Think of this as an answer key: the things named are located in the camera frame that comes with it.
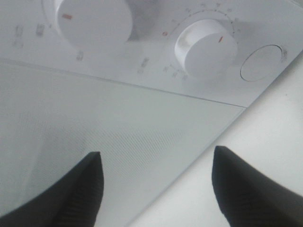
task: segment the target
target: appliance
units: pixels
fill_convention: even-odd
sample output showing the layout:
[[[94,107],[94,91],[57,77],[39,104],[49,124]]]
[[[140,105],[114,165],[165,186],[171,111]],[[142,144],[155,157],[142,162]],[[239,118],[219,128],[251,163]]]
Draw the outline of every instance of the appliance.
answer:
[[[0,215],[100,151],[125,226],[303,49],[287,0],[0,3]]]

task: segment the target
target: white control knob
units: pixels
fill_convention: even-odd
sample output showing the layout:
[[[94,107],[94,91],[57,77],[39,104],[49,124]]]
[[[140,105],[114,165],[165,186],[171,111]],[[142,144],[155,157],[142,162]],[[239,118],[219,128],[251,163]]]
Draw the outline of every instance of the white control knob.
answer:
[[[187,27],[175,45],[176,58],[184,71],[201,79],[224,73],[237,50],[234,38],[213,19],[200,20]]]
[[[133,22],[124,0],[54,0],[59,34],[84,51],[112,52],[127,41]]]

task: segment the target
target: white surface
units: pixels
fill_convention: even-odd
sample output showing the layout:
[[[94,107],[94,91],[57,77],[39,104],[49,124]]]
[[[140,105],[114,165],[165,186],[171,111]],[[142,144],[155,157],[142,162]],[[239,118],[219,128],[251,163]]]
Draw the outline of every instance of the white surface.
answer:
[[[0,97],[0,215],[46,190],[88,152],[100,151],[102,227],[133,219],[243,111],[5,63]]]
[[[209,80],[226,74],[237,55],[237,44],[218,21],[199,20],[180,34],[175,55],[189,76]]]
[[[241,77],[248,82],[255,82],[271,77],[282,60],[282,50],[275,45],[264,46],[246,59],[241,68]]]
[[[128,41],[118,52],[89,53],[75,49],[58,35],[51,20],[54,16],[49,13],[55,11],[53,1],[0,1],[0,58],[247,107],[303,49],[303,30],[298,29],[303,10],[286,0],[128,0],[127,3],[133,18]],[[238,55],[226,74],[198,80],[179,66],[174,47],[184,29],[210,18],[232,34],[238,42]],[[77,26],[69,32],[75,32],[74,38],[80,37],[78,31],[91,28]],[[266,45],[280,46],[283,62],[271,77],[254,83],[242,80],[240,70],[244,61]]]
[[[303,196],[302,74],[303,54],[130,227],[229,227],[211,183],[216,145]]]
[[[124,0],[56,0],[54,16],[59,34],[82,51],[116,52],[133,28]]]

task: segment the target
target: control panel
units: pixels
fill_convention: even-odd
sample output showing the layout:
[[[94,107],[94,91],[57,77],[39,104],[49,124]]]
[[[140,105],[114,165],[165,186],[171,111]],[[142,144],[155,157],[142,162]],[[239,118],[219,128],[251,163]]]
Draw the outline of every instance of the control panel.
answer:
[[[11,0],[0,58],[248,107],[303,49],[287,0]]]

